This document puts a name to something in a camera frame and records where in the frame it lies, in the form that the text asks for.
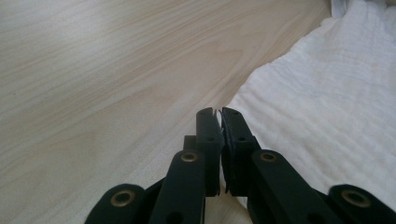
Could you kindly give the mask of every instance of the white cloth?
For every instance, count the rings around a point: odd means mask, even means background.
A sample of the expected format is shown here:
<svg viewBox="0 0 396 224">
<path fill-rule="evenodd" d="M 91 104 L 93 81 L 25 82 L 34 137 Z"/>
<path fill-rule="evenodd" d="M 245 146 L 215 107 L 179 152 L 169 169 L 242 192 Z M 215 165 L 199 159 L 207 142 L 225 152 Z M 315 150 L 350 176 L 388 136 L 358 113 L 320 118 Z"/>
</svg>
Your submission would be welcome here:
<svg viewBox="0 0 396 224">
<path fill-rule="evenodd" d="M 396 7 L 349 0 L 227 106 L 314 189 L 355 185 L 396 210 Z"/>
</svg>

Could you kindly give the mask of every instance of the wooden floor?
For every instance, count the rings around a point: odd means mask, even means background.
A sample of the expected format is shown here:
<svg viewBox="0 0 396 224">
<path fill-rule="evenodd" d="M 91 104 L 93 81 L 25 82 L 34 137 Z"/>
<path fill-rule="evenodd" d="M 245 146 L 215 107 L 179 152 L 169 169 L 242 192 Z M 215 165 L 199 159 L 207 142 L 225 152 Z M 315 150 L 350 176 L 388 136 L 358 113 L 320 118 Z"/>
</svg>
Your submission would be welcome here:
<svg viewBox="0 0 396 224">
<path fill-rule="evenodd" d="M 327 0 L 0 1 L 0 223 L 83 223 L 164 177 L 195 113 L 330 17 Z M 205 223 L 250 223 L 229 195 Z"/>
</svg>

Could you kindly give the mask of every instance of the light wood grain surface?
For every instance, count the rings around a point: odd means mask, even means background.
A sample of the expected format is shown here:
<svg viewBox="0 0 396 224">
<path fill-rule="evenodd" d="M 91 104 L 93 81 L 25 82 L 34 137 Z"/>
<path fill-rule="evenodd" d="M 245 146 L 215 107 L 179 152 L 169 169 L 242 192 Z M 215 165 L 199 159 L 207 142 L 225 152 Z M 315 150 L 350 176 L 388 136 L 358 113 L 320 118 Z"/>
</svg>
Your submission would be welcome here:
<svg viewBox="0 0 396 224">
<path fill-rule="evenodd" d="M 83 223 L 164 177 L 195 113 L 330 17 L 325 0 L 0 1 L 0 223 Z M 205 223 L 250 223 L 236 199 Z"/>
</svg>

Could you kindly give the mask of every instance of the black bracket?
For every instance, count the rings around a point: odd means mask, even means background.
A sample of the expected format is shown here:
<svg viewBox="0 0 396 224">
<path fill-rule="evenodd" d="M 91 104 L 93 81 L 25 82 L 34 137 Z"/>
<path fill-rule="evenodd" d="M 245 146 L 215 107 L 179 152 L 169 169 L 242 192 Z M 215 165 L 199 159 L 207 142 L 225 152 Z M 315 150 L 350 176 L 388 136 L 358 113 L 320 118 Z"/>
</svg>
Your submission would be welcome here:
<svg viewBox="0 0 396 224">
<path fill-rule="evenodd" d="M 281 154 L 261 149 L 241 113 L 223 107 L 220 114 L 221 127 L 212 108 L 199 111 L 196 135 L 185 137 L 164 179 L 148 189 L 110 189 L 85 223 L 204 223 L 205 197 L 219 195 L 220 160 L 226 192 L 247 197 L 253 223 L 396 223 L 395 212 L 364 189 L 312 189 Z"/>
</svg>

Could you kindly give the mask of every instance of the white towel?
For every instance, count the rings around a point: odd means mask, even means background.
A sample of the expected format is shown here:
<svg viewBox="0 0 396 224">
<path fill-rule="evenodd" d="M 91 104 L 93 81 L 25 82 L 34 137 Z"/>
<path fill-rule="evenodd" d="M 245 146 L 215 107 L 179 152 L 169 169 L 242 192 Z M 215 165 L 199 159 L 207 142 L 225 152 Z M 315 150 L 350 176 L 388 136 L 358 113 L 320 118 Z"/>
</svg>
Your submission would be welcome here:
<svg viewBox="0 0 396 224">
<path fill-rule="evenodd" d="M 228 107 L 314 189 L 355 185 L 396 210 L 396 7 L 349 0 L 338 15 L 255 70 Z"/>
</svg>

